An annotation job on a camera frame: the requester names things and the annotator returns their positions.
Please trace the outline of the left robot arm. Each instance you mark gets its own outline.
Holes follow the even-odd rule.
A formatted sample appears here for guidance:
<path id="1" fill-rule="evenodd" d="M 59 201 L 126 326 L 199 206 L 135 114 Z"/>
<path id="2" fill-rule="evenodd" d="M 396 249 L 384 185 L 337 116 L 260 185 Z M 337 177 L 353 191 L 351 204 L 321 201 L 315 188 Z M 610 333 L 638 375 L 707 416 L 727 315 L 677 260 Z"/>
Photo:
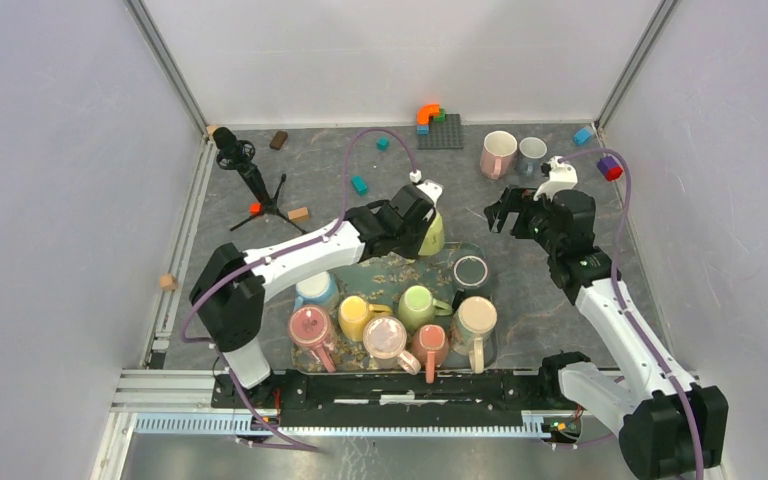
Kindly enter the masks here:
<path id="1" fill-rule="evenodd" d="M 402 187 L 390 200 L 349 209 L 330 224 L 283 243 L 240 251 L 218 247 L 190 293 L 191 314 L 230 369 L 238 397 L 250 407 L 274 394 L 272 369 L 260 347 L 266 301 L 302 280 L 371 258 L 423 256 L 443 188 L 431 180 Z"/>

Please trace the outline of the cream and green mug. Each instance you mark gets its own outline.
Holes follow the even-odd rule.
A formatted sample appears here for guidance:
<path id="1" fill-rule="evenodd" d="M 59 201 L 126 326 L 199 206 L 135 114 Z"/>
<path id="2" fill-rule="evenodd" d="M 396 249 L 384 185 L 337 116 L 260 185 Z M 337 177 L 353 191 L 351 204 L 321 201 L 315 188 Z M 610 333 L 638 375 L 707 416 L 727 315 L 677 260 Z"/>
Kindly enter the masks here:
<path id="1" fill-rule="evenodd" d="M 450 348 L 466 356 L 475 374 L 485 370 L 485 343 L 498 319 L 494 304 L 480 296 L 464 299 L 455 311 L 450 327 Z"/>

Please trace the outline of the light pink hexagonal mug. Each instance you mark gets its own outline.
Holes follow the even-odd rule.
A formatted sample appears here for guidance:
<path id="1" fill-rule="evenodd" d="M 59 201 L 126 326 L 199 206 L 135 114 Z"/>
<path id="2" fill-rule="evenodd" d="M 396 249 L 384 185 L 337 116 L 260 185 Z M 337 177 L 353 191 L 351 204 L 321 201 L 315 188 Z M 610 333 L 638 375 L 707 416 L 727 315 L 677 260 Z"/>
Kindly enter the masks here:
<path id="1" fill-rule="evenodd" d="M 481 173 L 492 180 L 500 179 L 510 170 L 517 152 L 518 142 L 511 133 L 502 130 L 488 133 L 479 160 Z"/>

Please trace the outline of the coral mug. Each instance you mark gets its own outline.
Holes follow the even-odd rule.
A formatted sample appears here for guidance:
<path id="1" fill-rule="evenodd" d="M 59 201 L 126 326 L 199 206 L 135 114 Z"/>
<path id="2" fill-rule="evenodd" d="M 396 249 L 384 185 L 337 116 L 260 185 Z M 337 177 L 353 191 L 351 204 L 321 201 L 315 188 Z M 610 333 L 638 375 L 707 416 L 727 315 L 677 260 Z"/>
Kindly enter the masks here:
<path id="1" fill-rule="evenodd" d="M 411 353 L 419 360 L 425 371 L 425 381 L 431 384 L 436 371 L 446 360 L 449 341 L 443 327 L 435 324 L 424 325 L 413 336 Z"/>

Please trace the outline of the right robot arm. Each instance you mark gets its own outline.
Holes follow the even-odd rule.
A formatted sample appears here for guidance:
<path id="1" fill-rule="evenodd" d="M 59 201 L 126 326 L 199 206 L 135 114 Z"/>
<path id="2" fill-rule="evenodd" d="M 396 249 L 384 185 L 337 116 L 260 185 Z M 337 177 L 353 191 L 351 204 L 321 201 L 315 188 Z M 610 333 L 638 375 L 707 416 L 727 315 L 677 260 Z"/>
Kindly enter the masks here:
<path id="1" fill-rule="evenodd" d="M 595 200 L 578 190 L 547 197 L 512 186 L 484 210 L 495 232 L 517 216 L 511 235 L 547 253 L 553 283 L 594 327 L 624 377 L 613 380 L 580 352 L 557 354 L 543 360 L 538 396 L 551 408 L 572 401 L 589 411 L 617 437 L 638 479 L 703 476 L 721 463 L 728 401 L 718 387 L 700 386 L 643 320 L 619 270 L 595 244 L 595 210 Z"/>

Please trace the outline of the red-pink mug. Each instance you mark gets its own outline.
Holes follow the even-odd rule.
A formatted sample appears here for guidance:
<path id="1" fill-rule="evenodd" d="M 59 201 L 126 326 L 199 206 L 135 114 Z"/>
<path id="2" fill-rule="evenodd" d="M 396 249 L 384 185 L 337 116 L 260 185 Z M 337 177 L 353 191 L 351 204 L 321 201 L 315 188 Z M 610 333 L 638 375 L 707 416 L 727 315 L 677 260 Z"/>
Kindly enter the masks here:
<path id="1" fill-rule="evenodd" d="M 330 313 L 319 305 L 303 305 L 288 321 L 288 333 L 295 345 L 308 351 L 328 373 L 337 371 L 332 354 L 338 337 Z"/>

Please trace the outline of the light blue mug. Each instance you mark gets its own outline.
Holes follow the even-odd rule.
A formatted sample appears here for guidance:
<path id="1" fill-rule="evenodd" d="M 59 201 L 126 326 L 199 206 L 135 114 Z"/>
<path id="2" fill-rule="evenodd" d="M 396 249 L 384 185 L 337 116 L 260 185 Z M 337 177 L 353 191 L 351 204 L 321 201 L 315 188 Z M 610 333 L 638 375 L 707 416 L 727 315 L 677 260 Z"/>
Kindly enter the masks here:
<path id="1" fill-rule="evenodd" d="M 293 310 L 303 305 L 318 305 L 327 311 L 334 310 L 340 302 L 340 292 L 333 275 L 321 272 L 295 285 Z"/>

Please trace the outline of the yellow-green hexagonal mug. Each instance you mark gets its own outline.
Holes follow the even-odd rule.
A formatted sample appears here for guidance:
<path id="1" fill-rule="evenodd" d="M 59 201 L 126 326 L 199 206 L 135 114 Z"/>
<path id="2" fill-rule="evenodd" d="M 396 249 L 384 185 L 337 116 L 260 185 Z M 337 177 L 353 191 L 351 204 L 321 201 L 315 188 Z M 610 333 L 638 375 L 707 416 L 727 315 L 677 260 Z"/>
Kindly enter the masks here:
<path id="1" fill-rule="evenodd" d="M 445 244 L 444 221 L 440 213 L 436 213 L 433 221 L 429 224 L 425 238 L 420 246 L 418 255 L 427 257 L 439 253 Z"/>

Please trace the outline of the tan rectangular block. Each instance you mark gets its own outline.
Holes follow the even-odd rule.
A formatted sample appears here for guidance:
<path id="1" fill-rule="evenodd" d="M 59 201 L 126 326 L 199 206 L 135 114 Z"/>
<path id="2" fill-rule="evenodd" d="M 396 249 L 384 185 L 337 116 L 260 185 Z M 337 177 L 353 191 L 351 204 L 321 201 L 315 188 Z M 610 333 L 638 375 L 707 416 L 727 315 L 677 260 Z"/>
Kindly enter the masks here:
<path id="1" fill-rule="evenodd" d="M 293 222 L 304 222 L 310 219 L 310 211 L 307 207 L 300 207 L 287 212 L 287 217 Z"/>

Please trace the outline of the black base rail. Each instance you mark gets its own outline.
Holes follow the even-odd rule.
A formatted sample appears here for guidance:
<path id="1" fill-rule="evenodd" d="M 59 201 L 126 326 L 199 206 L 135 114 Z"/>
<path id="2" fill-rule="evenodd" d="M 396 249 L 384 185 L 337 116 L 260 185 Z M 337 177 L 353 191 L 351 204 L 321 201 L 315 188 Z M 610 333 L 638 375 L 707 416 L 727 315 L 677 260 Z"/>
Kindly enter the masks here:
<path id="1" fill-rule="evenodd" d="M 564 416 L 577 405 L 555 392 L 537 370 L 423 374 L 305 374 L 287 370 L 239 394 L 227 373 L 214 371 L 211 405 L 273 410 L 282 427 L 508 427 L 524 411 Z"/>

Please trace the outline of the purple and red block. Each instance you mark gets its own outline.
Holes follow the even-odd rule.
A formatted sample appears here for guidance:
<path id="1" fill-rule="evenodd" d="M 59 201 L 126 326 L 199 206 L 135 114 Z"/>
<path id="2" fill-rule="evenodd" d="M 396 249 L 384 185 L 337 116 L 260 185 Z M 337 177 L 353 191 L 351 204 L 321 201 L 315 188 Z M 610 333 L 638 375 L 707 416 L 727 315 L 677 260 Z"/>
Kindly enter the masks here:
<path id="1" fill-rule="evenodd" d="M 597 168 L 603 178 L 608 182 L 618 180 L 624 173 L 620 162 L 612 155 L 606 155 L 599 159 Z"/>

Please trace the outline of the tan cube at left edge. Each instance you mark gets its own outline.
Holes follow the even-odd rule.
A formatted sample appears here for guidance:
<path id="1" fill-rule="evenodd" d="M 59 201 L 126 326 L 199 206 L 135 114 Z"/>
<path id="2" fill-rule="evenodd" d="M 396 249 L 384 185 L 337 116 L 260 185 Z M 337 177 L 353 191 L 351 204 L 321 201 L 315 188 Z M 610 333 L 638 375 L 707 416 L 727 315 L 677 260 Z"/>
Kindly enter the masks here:
<path id="1" fill-rule="evenodd" d="M 164 292 L 175 291 L 178 288 L 177 279 L 171 273 L 161 275 L 158 284 L 159 288 Z"/>

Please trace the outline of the dark teal mug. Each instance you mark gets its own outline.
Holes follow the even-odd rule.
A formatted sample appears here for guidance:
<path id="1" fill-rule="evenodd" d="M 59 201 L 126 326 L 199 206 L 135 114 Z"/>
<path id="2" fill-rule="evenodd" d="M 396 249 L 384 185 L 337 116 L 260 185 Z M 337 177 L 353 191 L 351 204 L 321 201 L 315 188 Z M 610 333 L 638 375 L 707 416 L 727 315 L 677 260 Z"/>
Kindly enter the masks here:
<path id="1" fill-rule="evenodd" d="M 486 260 L 477 255 L 464 255 L 452 267 L 452 278 L 458 292 L 466 297 L 491 296 L 490 269 Z"/>

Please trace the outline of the teal rectangular block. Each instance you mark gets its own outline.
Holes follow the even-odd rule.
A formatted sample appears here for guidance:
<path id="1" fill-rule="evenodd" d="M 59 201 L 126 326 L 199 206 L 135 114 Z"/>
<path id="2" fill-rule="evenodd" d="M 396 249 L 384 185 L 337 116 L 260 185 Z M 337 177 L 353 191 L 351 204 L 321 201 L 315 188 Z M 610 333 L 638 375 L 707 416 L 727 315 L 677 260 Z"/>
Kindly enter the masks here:
<path id="1" fill-rule="evenodd" d="M 351 178 L 351 185 L 354 191 L 359 196 L 365 196 L 368 194 L 368 185 L 366 181 L 359 175 L 355 175 Z"/>

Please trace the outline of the blue-grey square mug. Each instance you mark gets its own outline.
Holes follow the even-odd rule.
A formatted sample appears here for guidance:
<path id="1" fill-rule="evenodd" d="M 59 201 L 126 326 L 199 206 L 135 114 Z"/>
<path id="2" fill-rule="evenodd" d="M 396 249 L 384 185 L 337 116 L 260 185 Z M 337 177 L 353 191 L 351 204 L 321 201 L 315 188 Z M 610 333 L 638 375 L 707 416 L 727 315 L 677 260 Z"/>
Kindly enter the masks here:
<path id="1" fill-rule="evenodd" d="M 542 159 L 547 154 L 546 143 L 537 137 L 526 137 L 519 142 L 519 161 L 516 171 L 519 175 L 534 176 L 540 172 Z"/>

